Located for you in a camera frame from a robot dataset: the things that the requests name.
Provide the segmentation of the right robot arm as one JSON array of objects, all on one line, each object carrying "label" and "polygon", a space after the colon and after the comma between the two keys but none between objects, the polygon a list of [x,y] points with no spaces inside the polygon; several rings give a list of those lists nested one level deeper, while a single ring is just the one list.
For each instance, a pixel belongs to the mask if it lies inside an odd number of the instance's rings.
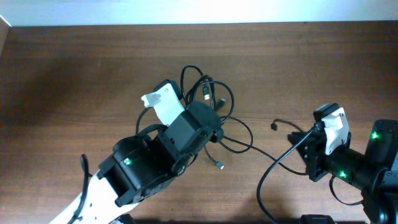
[{"label": "right robot arm", "polygon": [[361,191],[359,202],[371,223],[397,223],[397,121],[374,122],[364,154],[347,142],[325,154],[326,135],[311,134],[297,150],[313,182],[325,175],[341,179]]}]

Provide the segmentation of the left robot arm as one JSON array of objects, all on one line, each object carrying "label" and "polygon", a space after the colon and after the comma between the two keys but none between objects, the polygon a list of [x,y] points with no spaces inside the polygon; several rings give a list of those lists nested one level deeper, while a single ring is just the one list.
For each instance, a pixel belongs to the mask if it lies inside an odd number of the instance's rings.
[{"label": "left robot arm", "polygon": [[117,142],[94,174],[82,154],[83,189],[52,223],[132,223],[129,212],[182,175],[208,142],[218,142],[221,125],[214,109],[196,101],[171,124],[152,124]]}]

